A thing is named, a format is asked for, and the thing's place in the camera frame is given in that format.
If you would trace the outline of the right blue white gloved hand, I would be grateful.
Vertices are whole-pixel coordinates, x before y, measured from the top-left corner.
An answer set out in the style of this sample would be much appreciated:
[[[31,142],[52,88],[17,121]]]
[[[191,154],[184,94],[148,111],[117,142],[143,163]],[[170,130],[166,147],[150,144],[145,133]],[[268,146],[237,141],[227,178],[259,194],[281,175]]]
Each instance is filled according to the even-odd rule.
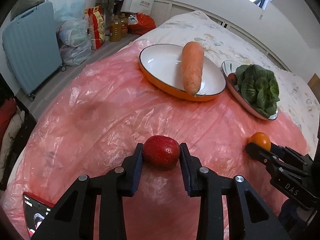
[[[319,239],[319,209],[305,211],[287,199],[278,219],[291,239]]]

